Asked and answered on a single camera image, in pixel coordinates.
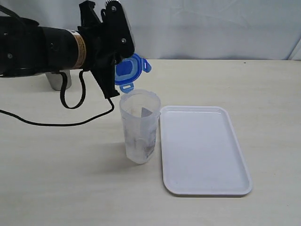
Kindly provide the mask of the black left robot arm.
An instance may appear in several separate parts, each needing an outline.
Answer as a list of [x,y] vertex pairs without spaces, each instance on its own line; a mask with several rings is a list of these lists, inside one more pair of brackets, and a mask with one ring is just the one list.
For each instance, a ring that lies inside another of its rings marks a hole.
[[44,27],[1,6],[0,74],[26,77],[63,70],[90,71],[106,99],[116,97],[114,73],[116,48],[112,43],[107,10],[101,18],[95,3],[80,3],[81,25],[77,30]]

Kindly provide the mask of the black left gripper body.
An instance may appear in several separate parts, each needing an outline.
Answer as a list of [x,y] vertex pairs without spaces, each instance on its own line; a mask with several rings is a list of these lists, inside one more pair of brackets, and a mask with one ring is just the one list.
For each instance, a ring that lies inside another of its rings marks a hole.
[[119,96],[115,88],[115,52],[108,30],[106,9],[101,9],[100,17],[95,13],[95,2],[86,0],[79,4],[81,25],[87,57],[82,66],[90,71],[103,92],[104,98]]

